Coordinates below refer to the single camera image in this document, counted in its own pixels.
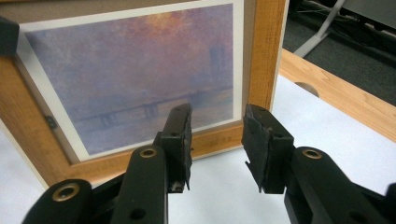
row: wooden picture frame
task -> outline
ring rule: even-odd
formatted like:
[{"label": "wooden picture frame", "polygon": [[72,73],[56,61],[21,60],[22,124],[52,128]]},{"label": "wooden picture frame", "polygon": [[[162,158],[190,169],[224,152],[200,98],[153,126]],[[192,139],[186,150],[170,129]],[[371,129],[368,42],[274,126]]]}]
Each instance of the wooden picture frame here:
[{"label": "wooden picture frame", "polygon": [[[94,8],[92,1],[33,1],[26,3],[7,4],[0,9],[0,16],[23,23],[27,21],[46,20],[59,17],[77,16],[76,4],[88,8],[88,12],[99,13],[124,8],[144,7],[139,4],[155,2],[155,4],[171,4],[180,1],[119,1],[117,3],[101,1]],[[40,12],[26,15],[21,11]],[[280,54],[285,1],[257,0],[246,1],[245,32],[244,32],[244,86],[245,103],[271,107],[276,70]],[[16,141],[19,143],[33,166],[48,185],[67,178],[82,178],[99,183],[115,175],[122,174],[131,156],[131,150],[103,158],[72,164],[65,155],[59,140],[56,138],[42,110],[33,97],[15,65],[15,59],[0,58],[0,119],[6,124]],[[192,156],[202,157],[219,151],[241,146],[242,123],[228,125],[209,132],[193,136]]]},{"label": "wooden picture frame", "polygon": [[69,160],[92,160],[151,144],[180,104],[194,133],[240,121],[243,18],[205,0],[23,23],[17,66]]}]

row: white surface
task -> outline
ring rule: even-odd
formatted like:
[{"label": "white surface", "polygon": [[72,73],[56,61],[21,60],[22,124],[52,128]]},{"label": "white surface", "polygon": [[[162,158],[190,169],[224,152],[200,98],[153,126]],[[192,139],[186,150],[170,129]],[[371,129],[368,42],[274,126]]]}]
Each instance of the white surface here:
[{"label": "white surface", "polygon": [[[278,77],[273,113],[295,146],[327,152],[354,182],[379,193],[396,182],[396,144]],[[0,223],[20,223],[43,189],[0,138]],[[243,149],[193,162],[191,191],[169,195],[170,223],[288,223],[283,195],[259,194]]]}]

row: metal stand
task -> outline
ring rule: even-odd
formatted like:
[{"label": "metal stand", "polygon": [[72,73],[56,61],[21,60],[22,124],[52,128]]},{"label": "metal stand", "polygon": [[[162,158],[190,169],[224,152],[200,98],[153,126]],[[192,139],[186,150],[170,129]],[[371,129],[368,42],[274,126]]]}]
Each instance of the metal stand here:
[{"label": "metal stand", "polygon": [[319,31],[313,35],[309,40],[307,40],[303,45],[301,45],[294,54],[305,57],[314,47],[316,47],[326,36],[329,34],[328,29],[332,24],[332,21],[337,16],[338,12],[341,10],[341,7],[344,5],[346,0],[338,0],[329,16],[326,18],[326,21],[323,22]]}]

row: water in painting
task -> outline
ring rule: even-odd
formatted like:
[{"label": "water in painting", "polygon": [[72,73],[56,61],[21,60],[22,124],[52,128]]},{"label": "water in painting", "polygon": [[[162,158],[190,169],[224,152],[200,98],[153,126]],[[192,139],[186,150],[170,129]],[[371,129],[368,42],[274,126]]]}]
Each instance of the water in painting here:
[{"label": "water in painting", "polygon": [[190,102],[192,128],[233,118],[233,5],[26,37],[90,155],[152,139]]}]

